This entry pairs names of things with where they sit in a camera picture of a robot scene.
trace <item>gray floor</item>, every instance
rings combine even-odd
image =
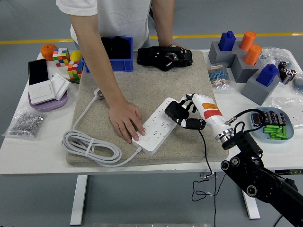
[[[302,0],[177,0],[174,35],[221,34],[247,30],[256,33],[303,32]],[[70,38],[68,17],[55,0],[0,0],[0,41]],[[150,33],[155,35],[153,22]],[[209,49],[216,39],[180,39],[189,49]],[[255,43],[292,52],[303,67],[302,36],[257,37]],[[27,62],[35,60],[42,44],[0,45],[0,133],[14,114],[27,82]],[[64,43],[73,50],[73,43]],[[303,191],[302,176],[292,176]],[[0,176],[0,226],[69,226],[76,176]],[[210,223],[214,198],[191,201],[192,182],[199,173],[90,176],[82,226],[94,223]],[[214,191],[214,180],[200,185]],[[228,178],[217,196],[216,225],[273,226],[279,214],[257,201],[260,220],[248,220],[240,189]],[[277,226],[291,226],[284,218]]]

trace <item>human hand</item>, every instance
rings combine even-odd
[[[110,105],[109,118],[118,135],[128,143],[132,143],[131,136],[135,141],[139,140],[134,126],[137,127],[141,135],[145,135],[145,130],[141,123],[142,114],[139,107],[126,100]]]

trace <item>smartphone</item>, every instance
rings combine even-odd
[[[46,59],[30,61],[28,63],[28,82],[29,85],[47,81],[48,72]]]

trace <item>gray holder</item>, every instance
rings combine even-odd
[[[263,69],[260,59],[257,60],[255,65],[248,65],[244,62],[246,55],[237,54],[232,63],[232,74],[236,83],[246,83],[249,78],[254,75],[259,69]]]
[[[268,87],[256,81],[262,69],[259,69],[252,77],[247,81],[241,94],[249,98],[251,101],[262,105],[264,101],[270,96],[274,91],[276,86],[280,82],[280,78],[276,76],[274,80],[269,84]]]
[[[239,46],[241,41],[236,41],[232,51],[221,51],[219,48],[219,41],[212,42],[212,45],[209,50],[208,58],[211,64],[227,62],[227,68],[232,66],[233,60],[235,59],[237,54],[246,54],[247,51],[242,50]]]

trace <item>yellow floor line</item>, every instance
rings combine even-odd
[[[205,34],[205,35],[173,35],[174,39],[201,39],[201,38],[220,38],[222,34]],[[282,32],[282,33],[257,33],[258,36],[301,36],[303,32]],[[243,37],[244,34],[235,34],[236,37]],[[150,39],[158,39],[156,35],[151,35]],[[39,43],[68,43],[72,39],[37,39],[37,40],[15,40],[0,41],[0,45],[5,44],[39,44]]]

